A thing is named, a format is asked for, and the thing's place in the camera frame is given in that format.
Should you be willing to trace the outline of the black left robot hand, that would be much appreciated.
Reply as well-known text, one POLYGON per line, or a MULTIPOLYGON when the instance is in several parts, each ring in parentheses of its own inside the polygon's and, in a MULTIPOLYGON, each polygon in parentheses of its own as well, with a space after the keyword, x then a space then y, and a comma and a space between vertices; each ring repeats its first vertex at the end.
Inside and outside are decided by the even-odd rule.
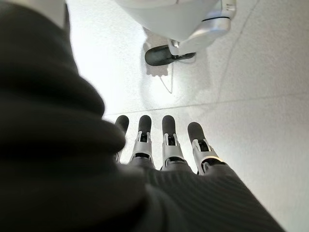
POLYGON ((78 72, 64 0, 0 3, 0 229, 3 232, 281 232, 282 227, 192 122, 198 171, 162 120, 164 161, 140 119, 137 151, 120 163, 128 118, 78 72))

